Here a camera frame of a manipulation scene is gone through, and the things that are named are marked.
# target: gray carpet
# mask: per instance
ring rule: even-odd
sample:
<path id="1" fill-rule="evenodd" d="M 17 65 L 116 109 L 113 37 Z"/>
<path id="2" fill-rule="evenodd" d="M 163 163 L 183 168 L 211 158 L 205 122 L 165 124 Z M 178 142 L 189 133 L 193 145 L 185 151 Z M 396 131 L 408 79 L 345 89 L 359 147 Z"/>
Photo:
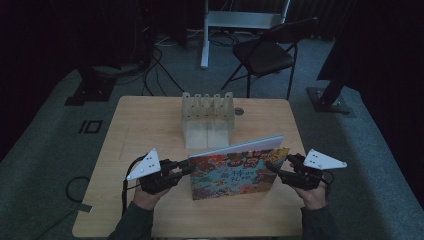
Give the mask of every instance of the gray carpet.
<path id="1" fill-rule="evenodd" d="M 335 181 L 329 198 L 342 239 L 423 239 L 423 209 L 359 93 L 348 88 L 342 91 L 355 118 L 318 113 L 311 105 L 306 87 L 325 88 L 328 84 L 316 81 L 316 77 L 332 45 L 333 42 L 321 40 L 300 44 L 290 104 L 305 150 L 314 148 L 348 163 L 348 168 L 333 171 Z M 211 45 L 206 70 L 200 69 L 199 37 L 190 38 L 187 49 L 166 41 L 158 48 L 163 52 L 161 63 L 185 91 L 222 95 L 232 91 L 235 97 L 245 96 L 244 80 L 220 90 L 237 65 L 230 48 Z M 155 95 L 164 95 L 159 83 L 167 96 L 181 96 L 161 68 L 157 68 L 157 74 L 156 78 L 153 70 L 148 75 L 148 86 Z M 285 98 L 288 75 L 289 71 L 282 71 L 253 80 L 251 97 Z M 76 71 L 57 85 L 0 164 L 0 239 L 36 239 L 52 226 L 40 239 L 74 239 L 76 213 L 67 216 L 74 204 L 65 194 L 66 184 L 77 176 L 91 176 L 119 98 L 142 95 L 141 79 L 120 78 L 108 102 L 87 102 L 84 106 L 64 106 L 81 81 Z M 92 129 L 85 133 L 81 131 L 84 121 L 94 125 L 101 121 L 102 125 L 98 133 L 90 133 Z M 82 198 L 86 187 L 84 180 L 78 180 L 70 186 L 70 192 L 75 198 Z"/>

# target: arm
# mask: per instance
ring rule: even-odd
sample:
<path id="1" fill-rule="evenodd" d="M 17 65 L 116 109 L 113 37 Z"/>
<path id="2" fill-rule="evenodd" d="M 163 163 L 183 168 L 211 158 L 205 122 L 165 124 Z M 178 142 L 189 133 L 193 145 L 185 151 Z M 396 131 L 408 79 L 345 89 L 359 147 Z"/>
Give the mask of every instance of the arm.
<path id="1" fill-rule="evenodd" d="M 166 189 L 151 195 L 141 190 L 140 186 L 137 187 L 134 200 L 108 239 L 151 239 L 154 208 L 160 198 L 168 192 L 169 189 Z"/>
<path id="2" fill-rule="evenodd" d="M 318 188 L 305 191 L 293 188 L 305 207 L 302 211 L 302 240 L 339 239 L 339 229 L 325 199 L 325 184 L 320 182 Z"/>

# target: colorful book cover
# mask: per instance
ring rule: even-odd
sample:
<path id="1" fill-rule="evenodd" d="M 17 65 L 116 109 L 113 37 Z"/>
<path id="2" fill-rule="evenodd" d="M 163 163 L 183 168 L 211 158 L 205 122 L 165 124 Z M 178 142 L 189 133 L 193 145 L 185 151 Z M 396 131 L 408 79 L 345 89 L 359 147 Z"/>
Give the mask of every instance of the colorful book cover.
<path id="1" fill-rule="evenodd" d="M 281 166 L 288 152 L 289 148 L 276 148 L 190 157 L 190 165 L 196 166 L 190 175 L 193 200 L 268 191 L 277 174 L 265 163 Z"/>

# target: wooden table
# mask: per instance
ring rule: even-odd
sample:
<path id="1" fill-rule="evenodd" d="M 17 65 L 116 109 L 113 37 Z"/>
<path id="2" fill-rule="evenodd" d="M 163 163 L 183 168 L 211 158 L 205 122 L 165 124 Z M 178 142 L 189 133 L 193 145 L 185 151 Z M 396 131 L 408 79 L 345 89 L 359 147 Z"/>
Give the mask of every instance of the wooden table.
<path id="1" fill-rule="evenodd" d="M 205 149 L 185 149 L 180 97 L 122 97 L 116 108 L 73 227 L 76 237 L 105 237 L 121 216 L 122 181 L 131 162 L 152 148 L 160 159 L 184 160 Z M 305 154 L 290 105 L 282 99 L 234 99 L 232 144 L 283 134 L 282 146 Z M 133 192 L 128 192 L 129 201 Z M 256 237 L 301 235 L 302 201 L 289 186 L 274 182 L 265 193 L 193 201 L 183 177 L 155 208 L 153 237 Z"/>

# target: hand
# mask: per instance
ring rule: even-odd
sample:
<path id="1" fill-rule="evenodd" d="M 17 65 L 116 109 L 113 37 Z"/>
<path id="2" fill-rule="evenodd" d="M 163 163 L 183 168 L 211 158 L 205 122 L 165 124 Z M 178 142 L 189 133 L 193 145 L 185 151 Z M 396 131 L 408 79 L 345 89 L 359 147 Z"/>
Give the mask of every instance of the hand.
<path id="1" fill-rule="evenodd" d="M 320 209 L 327 205 L 327 201 L 325 199 L 326 185 L 322 181 L 316 189 L 312 190 L 303 190 L 295 187 L 292 188 L 296 191 L 297 195 L 303 199 L 303 203 L 308 210 Z"/>
<path id="2" fill-rule="evenodd" d="M 153 210 L 156 204 L 159 202 L 160 198 L 169 192 L 170 188 L 163 190 L 162 192 L 158 192 L 154 195 L 149 194 L 141 189 L 140 186 L 135 188 L 134 200 L 133 202 L 137 204 L 137 206 L 146 209 Z"/>

